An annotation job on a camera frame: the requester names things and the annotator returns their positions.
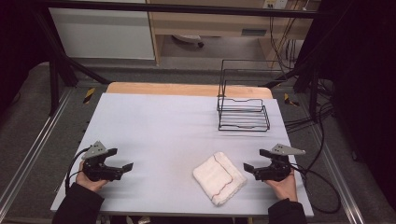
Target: white table surface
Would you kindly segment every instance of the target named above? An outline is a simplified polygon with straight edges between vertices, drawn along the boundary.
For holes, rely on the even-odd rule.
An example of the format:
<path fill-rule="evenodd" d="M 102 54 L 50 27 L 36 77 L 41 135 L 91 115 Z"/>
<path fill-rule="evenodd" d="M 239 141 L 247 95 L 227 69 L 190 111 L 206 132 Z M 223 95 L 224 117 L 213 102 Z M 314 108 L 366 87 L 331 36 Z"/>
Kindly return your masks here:
<path fill-rule="evenodd" d="M 104 214 L 141 216 L 256 217 L 267 215 L 277 202 L 274 192 L 243 163 L 268 166 L 259 149 L 290 145 L 276 100 L 264 100 L 271 129 L 265 133 L 218 131 L 216 97 L 104 93 L 92 116 L 78 151 L 100 140 L 118 153 L 108 166 L 133 162 L 122 179 L 99 192 Z M 227 203 L 216 207 L 192 175 L 192 170 L 215 152 L 222 151 L 247 177 Z M 72 169 L 78 170 L 79 160 Z M 312 217 L 302 179 L 296 172 L 299 202 Z M 51 207 L 56 211 L 64 198 L 62 184 Z"/>

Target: sleeve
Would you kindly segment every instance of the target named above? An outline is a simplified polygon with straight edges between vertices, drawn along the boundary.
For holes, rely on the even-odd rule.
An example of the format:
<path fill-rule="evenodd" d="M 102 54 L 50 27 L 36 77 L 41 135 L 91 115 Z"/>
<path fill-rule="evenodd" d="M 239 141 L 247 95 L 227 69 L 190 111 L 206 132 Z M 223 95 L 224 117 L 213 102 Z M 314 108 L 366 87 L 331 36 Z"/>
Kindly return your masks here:
<path fill-rule="evenodd" d="M 99 194 L 73 183 L 52 219 L 52 224 L 94 224 L 102 206 Z"/>
<path fill-rule="evenodd" d="M 279 201 L 268 208 L 269 224 L 305 224 L 306 217 L 300 203 L 289 199 Z"/>

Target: white towel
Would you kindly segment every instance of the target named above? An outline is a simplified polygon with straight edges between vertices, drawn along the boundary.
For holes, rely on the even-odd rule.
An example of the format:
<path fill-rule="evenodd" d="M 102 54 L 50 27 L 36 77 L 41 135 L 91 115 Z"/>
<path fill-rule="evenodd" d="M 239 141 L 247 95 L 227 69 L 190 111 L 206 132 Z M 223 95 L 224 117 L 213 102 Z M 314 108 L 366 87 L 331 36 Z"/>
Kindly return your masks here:
<path fill-rule="evenodd" d="M 192 172 L 216 206 L 231 199 L 247 182 L 223 152 L 217 152 Z"/>

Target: human hand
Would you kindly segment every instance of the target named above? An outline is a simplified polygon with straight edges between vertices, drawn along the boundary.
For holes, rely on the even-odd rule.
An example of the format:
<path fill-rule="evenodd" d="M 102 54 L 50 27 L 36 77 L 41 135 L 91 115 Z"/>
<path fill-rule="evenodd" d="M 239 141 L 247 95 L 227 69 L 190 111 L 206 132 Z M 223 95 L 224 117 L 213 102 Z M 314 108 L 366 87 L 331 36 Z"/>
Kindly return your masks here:
<path fill-rule="evenodd" d="M 294 169 L 291 169 L 288 177 L 282 181 L 277 182 L 275 180 L 265 180 L 264 182 L 271 186 L 279 200 L 289 198 L 291 202 L 298 202 Z"/>
<path fill-rule="evenodd" d="M 108 180 L 99 180 L 99 181 L 91 181 L 83 172 L 82 167 L 84 165 L 84 161 L 79 163 L 80 172 L 77 174 L 76 183 L 81 185 L 82 187 L 89 189 L 93 192 L 99 191 L 103 185 L 107 184 Z"/>

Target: black wire rack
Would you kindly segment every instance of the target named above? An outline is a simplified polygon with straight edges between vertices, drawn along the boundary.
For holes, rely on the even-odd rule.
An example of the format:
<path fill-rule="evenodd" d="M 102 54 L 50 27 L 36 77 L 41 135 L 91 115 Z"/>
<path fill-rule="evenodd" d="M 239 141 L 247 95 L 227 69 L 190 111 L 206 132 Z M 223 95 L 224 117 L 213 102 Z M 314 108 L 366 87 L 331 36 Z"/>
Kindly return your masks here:
<path fill-rule="evenodd" d="M 278 61 L 223 60 L 219 81 L 219 131 L 267 132 L 270 120 L 263 99 L 234 99 L 227 97 L 227 86 L 255 86 L 265 81 L 287 81 Z"/>

